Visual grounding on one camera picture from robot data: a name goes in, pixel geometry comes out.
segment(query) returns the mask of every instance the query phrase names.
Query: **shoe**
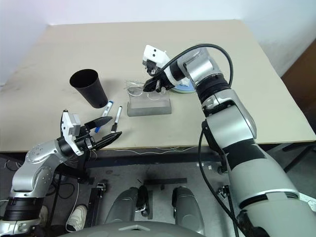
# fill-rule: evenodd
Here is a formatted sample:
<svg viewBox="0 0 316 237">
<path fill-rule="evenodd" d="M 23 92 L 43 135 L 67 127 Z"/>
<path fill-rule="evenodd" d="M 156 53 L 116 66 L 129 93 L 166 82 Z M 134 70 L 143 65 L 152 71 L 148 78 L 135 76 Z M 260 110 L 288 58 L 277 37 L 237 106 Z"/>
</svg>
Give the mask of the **shoe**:
<svg viewBox="0 0 316 237">
<path fill-rule="evenodd" d="M 47 206 L 41 206 L 40 212 L 39 212 L 39 218 L 40 223 L 39 225 L 42 227 L 45 227 L 48 221 L 48 209 Z"/>
<path fill-rule="evenodd" d="M 85 205 L 77 206 L 73 213 L 68 218 L 66 223 L 66 230 L 68 232 L 75 232 L 84 228 L 85 218 L 87 216 L 87 208 Z"/>
</svg>

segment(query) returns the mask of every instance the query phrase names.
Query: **wooden cabinet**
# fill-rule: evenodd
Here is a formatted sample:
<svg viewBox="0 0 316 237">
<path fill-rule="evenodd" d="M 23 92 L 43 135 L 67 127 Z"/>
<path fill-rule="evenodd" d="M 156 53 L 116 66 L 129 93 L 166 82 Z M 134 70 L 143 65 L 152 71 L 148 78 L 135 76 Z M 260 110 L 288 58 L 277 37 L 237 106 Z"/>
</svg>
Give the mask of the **wooden cabinet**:
<svg viewBox="0 0 316 237">
<path fill-rule="evenodd" d="M 281 78 L 316 132 L 316 40 Z"/>
</svg>

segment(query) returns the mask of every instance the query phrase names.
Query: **floor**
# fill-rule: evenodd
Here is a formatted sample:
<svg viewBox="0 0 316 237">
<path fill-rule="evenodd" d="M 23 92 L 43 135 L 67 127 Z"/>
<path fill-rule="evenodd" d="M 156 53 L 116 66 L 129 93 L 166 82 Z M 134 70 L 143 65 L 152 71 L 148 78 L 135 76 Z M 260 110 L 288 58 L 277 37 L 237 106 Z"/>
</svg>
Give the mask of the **floor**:
<svg viewBox="0 0 316 237">
<path fill-rule="evenodd" d="M 285 167 L 296 155 L 301 152 L 298 149 L 291 152 L 277 151 L 272 154 L 282 167 Z M 11 180 L 14 172 L 3 168 L 4 159 L 0 159 L 0 198 L 6 199 L 9 195 Z M 9 167 L 16 168 L 14 163 L 9 162 Z M 215 172 L 216 164 L 211 164 L 213 170 L 207 169 L 209 164 L 205 164 L 205 172 L 214 188 L 228 184 L 226 174 L 220 175 Z M 297 189 L 313 198 L 316 198 L 316 153 L 311 152 L 307 157 L 289 171 L 288 175 Z M 139 187 L 141 182 L 146 179 L 166 179 L 166 178 L 187 178 L 187 183 L 183 186 L 188 187 L 195 194 L 199 203 L 205 223 L 205 233 L 207 237 L 228 237 L 235 236 L 232 222 L 211 195 L 205 185 L 199 168 L 196 163 L 177 163 L 177 164 L 155 164 L 155 165 L 130 165 L 120 167 L 104 167 L 91 169 L 91 176 L 95 177 L 95 184 L 101 180 L 106 180 L 107 190 L 102 199 L 99 211 L 99 224 L 102 224 L 111 208 L 115 198 L 124 190 L 130 187 Z M 80 185 L 77 204 L 88 204 L 90 189 L 94 186 Z M 171 206 L 172 190 L 179 184 L 165 185 L 161 190 L 160 185 L 148 186 L 148 190 L 153 191 L 153 221 L 174 223 Z M 67 196 L 71 192 L 68 185 L 61 187 L 60 194 Z M 65 224 L 69 213 L 74 205 L 77 190 L 67 200 L 58 199 L 57 207 L 53 219 L 53 224 Z M 52 207 L 54 195 L 46 197 L 44 204 L 49 211 Z M 1 203 L 0 214 L 4 213 L 5 205 Z M 136 213 L 135 220 L 146 220 L 139 213 Z"/>
</svg>

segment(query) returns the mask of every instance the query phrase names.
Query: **tabletop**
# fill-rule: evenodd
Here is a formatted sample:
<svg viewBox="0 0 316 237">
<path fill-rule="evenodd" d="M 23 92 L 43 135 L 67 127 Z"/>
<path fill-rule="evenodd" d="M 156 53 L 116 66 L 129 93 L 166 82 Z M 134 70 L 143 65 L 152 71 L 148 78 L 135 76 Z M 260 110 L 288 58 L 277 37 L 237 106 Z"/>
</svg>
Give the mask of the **tabletop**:
<svg viewBox="0 0 316 237">
<path fill-rule="evenodd" d="M 172 114 L 127 115 L 127 80 L 150 77 L 142 65 L 147 44 L 166 50 L 170 58 L 197 43 L 223 47 L 234 65 L 232 88 L 253 116 L 259 144 L 316 140 L 301 110 L 249 29 L 239 20 L 100 23 L 49 26 L 0 91 L 0 151 L 28 151 L 59 137 L 63 109 L 77 113 L 81 123 L 99 117 L 69 84 L 71 75 L 91 68 L 99 73 L 107 97 L 114 101 L 109 116 L 123 111 L 122 136 L 107 148 L 196 146 L 205 119 L 198 96 L 170 92 Z M 223 55 L 209 50 L 225 78 Z M 95 135 L 109 134 L 112 122 Z"/>
</svg>

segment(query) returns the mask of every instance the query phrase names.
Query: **black cup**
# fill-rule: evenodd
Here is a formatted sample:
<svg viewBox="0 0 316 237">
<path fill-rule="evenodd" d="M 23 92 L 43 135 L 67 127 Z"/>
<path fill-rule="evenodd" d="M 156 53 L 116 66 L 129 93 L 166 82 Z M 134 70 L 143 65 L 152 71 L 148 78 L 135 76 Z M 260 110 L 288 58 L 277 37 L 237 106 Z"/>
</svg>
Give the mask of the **black cup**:
<svg viewBox="0 0 316 237">
<path fill-rule="evenodd" d="M 102 108 L 108 103 L 99 75 L 95 70 L 80 70 L 71 76 L 69 82 L 94 108 Z"/>
</svg>

